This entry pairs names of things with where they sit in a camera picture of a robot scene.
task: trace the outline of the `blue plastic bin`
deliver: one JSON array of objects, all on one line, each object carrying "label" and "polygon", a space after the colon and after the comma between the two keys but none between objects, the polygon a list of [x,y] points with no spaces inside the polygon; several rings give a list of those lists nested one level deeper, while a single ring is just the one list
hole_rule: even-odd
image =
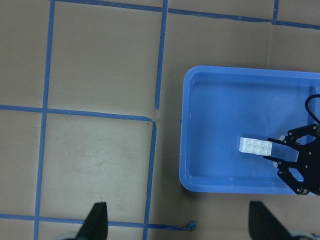
[{"label": "blue plastic bin", "polygon": [[[192,68],[183,84],[182,185],[194,192],[294,194],[272,161],[239,152],[240,137],[278,139],[290,129],[314,123],[305,100],[319,90],[320,73]],[[317,100],[312,101],[317,114]],[[298,153],[274,144],[272,156],[296,161]],[[301,179],[297,171],[293,174]]]}]

